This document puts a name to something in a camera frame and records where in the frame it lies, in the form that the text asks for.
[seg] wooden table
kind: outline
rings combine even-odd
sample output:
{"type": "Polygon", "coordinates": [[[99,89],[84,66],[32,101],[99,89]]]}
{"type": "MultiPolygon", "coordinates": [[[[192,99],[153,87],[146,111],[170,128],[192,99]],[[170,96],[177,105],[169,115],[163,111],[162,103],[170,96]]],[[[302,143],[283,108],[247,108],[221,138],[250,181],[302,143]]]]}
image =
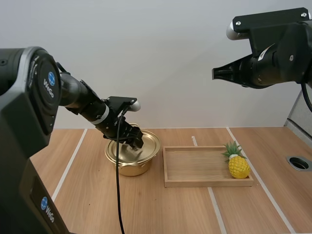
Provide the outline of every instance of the wooden table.
{"type": "MultiPolygon", "coordinates": [[[[311,233],[312,172],[299,172],[286,156],[312,160],[312,149],[286,127],[150,129],[162,146],[242,146],[255,171],[252,187],[164,188],[162,151],[151,169],[120,177],[126,234],[311,233]]],[[[50,145],[32,157],[50,195],[83,130],[54,130],[50,145]]],[[[55,204],[71,232],[121,233],[115,170],[105,156],[102,134],[87,130],[55,204]]]]}

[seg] pot lid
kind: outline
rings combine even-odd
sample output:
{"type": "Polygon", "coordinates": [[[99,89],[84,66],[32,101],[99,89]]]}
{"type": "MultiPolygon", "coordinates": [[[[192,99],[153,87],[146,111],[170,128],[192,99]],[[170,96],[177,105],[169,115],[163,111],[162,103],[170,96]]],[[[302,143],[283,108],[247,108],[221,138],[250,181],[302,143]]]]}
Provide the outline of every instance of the pot lid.
{"type": "MultiPolygon", "coordinates": [[[[160,149],[159,138],[151,132],[141,130],[143,133],[143,147],[132,148],[127,144],[119,144],[119,163],[143,163],[151,159],[160,149]]],[[[116,142],[110,141],[105,148],[105,154],[112,162],[116,162],[116,142]]]]}

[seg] gold pot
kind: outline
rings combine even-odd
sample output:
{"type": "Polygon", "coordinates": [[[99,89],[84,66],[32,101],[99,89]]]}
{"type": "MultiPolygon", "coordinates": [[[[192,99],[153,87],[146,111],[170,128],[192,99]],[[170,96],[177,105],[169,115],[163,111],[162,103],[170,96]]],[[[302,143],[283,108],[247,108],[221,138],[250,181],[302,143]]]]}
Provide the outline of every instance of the gold pot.
{"type": "MultiPolygon", "coordinates": [[[[124,176],[138,176],[146,172],[152,165],[152,159],[160,149],[160,140],[146,130],[143,133],[142,149],[133,149],[127,144],[119,144],[119,173],[124,176]]],[[[105,154],[116,167],[116,142],[111,141],[105,148],[105,154]]]]}

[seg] pineapple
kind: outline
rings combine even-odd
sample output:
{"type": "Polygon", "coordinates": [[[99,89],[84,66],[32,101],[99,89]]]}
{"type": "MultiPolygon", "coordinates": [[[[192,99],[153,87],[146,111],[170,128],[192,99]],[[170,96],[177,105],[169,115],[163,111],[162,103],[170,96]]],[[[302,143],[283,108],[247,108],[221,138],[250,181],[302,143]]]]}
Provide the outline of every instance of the pineapple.
{"type": "Polygon", "coordinates": [[[246,178],[250,173],[250,167],[246,161],[246,158],[241,155],[241,149],[238,149],[238,145],[234,141],[232,144],[230,142],[230,145],[226,144],[224,145],[227,149],[225,153],[223,153],[224,156],[228,157],[229,160],[229,169],[230,173],[234,178],[237,179],[244,179],[246,178]]]}

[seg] blue logo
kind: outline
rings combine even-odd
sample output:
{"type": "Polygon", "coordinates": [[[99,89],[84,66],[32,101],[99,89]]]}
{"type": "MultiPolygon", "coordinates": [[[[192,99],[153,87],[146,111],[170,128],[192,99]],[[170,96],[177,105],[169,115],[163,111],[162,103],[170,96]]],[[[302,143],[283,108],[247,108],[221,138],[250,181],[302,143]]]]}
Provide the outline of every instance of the blue logo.
{"type": "Polygon", "coordinates": [[[47,208],[47,205],[48,205],[48,199],[47,197],[43,197],[43,199],[41,200],[41,209],[44,211],[45,208],[47,208]]]}
{"type": "Polygon", "coordinates": [[[49,83],[50,83],[52,86],[54,86],[54,85],[55,85],[55,76],[54,76],[53,72],[49,72],[48,78],[49,78],[49,83]]]}

